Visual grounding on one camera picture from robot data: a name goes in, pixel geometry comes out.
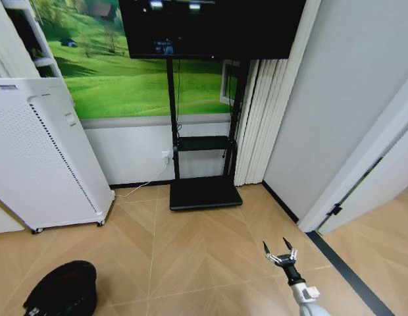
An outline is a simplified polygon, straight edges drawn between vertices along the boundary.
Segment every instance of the green grass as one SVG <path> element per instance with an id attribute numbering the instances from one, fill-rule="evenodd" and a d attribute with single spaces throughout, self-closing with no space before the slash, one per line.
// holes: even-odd
<path id="1" fill-rule="evenodd" d="M 43 26 L 81 119 L 169 115 L 165 60 L 130 59 L 119 33 L 116 54 L 107 51 L 103 29 L 108 22 L 62 7 L 63 25 Z M 81 47 L 61 46 L 61 38 L 80 42 L 87 34 L 92 55 Z M 228 113 L 219 102 L 221 62 L 181 61 L 180 114 Z M 174 61 L 177 93 L 178 62 Z"/>

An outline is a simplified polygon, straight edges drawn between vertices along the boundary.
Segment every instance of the tv screen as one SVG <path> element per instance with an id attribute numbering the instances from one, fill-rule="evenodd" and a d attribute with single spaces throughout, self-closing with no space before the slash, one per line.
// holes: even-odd
<path id="1" fill-rule="evenodd" d="M 305 0 L 119 0 L 131 58 L 288 58 Z"/>

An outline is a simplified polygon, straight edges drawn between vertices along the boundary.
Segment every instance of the wooden floor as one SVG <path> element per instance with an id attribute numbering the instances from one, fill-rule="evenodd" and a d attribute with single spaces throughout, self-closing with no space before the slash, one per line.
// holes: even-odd
<path id="1" fill-rule="evenodd" d="M 261 185 L 240 188 L 241 207 L 189 213 L 169 210 L 168 191 L 152 186 L 118 198 L 100 228 L 0 234 L 0 315 L 22 315 L 37 282 L 74 259 L 97 269 L 96 315 L 299 315 L 282 270 L 263 255 L 263 240 L 285 253 L 283 236 L 332 315 L 372 315 Z"/>
<path id="2" fill-rule="evenodd" d="M 408 315 L 408 192 L 324 240 L 396 315 Z"/>

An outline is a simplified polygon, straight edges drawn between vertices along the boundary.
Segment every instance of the tv stand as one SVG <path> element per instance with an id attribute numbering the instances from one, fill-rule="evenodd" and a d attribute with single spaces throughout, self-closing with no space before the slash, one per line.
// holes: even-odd
<path id="1" fill-rule="evenodd" d="M 173 81 L 173 60 L 166 59 L 168 92 L 170 103 L 170 120 L 172 123 L 173 162 L 175 180 L 170 185 L 170 209 L 181 211 L 188 209 L 204 209 L 209 207 L 235 206 L 242 204 L 235 185 L 236 156 L 236 129 L 240 115 L 240 107 L 245 92 L 249 59 L 240 61 L 240 73 L 236 86 L 235 100 L 230 120 L 229 136 L 191 136 L 178 137 L 176 122 L 176 104 Z M 179 151 L 225 149 L 223 175 L 201 178 L 180 178 Z"/>

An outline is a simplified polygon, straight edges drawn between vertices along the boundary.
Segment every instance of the power outlet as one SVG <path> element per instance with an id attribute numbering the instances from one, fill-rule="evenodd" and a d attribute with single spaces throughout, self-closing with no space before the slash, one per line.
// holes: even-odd
<path id="1" fill-rule="evenodd" d="M 170 158 L 170 151 L 162 151 L 162 159 L 165 161 L 165 163 L 168 165 L 169 164 L 169 158 Z"/>

